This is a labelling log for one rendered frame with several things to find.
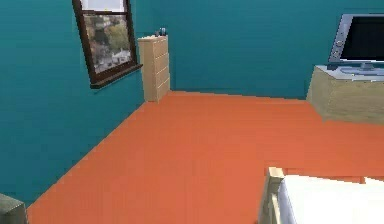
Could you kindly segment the white bed with wooden frame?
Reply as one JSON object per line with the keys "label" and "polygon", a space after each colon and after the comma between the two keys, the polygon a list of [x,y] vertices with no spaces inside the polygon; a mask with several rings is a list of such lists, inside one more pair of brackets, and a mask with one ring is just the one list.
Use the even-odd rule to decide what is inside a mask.
{"label": "white bed with wooden frame", "polygon": [[270,167],[257,224],[384,224],[384,178],[357,183]]}

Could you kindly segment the grey green box furniture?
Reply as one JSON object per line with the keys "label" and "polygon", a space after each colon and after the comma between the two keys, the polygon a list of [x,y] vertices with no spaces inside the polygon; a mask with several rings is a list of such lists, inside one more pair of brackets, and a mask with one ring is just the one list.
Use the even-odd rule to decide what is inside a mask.
{"label": "grey green box furniture", "polygon": [[0,193],[0,224],[28,224],[25,203]]}

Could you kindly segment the beige low cabinet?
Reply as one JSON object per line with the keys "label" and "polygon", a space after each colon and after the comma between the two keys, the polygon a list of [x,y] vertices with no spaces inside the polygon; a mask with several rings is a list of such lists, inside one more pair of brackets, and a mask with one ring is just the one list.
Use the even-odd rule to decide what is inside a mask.
{"label": "beige low cabinet", "polygon": [[315,65],[306,100],[324,120],[384,125],[384,76],[344,74]]}

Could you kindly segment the tall beige chest of drawers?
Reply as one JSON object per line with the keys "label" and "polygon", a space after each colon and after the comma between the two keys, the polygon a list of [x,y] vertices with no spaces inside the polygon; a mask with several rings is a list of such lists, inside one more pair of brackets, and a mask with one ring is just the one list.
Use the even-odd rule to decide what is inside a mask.
{"label": "tall beige chest of drawers", "polygon": [[142,37],[138,39],[138,45],[144,99],[159,102],[170,90],[168,37]]}

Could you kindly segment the silver flat television set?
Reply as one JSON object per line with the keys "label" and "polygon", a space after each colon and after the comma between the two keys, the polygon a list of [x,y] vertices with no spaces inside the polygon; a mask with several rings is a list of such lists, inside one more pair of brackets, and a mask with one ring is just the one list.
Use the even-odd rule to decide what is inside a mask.
{"label": "silver flat television set", "polygon": [[342,14],[328,57],[328,70],[384,76],[384,14]]}

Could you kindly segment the dark brown framed window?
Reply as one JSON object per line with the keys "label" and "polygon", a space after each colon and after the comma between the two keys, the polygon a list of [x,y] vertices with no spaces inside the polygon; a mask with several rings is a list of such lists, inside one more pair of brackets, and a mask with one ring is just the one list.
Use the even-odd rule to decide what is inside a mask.
{"label": "dark brown framed window", "polygon": [[72,0],[90,88],[139,70],[130,0]]}

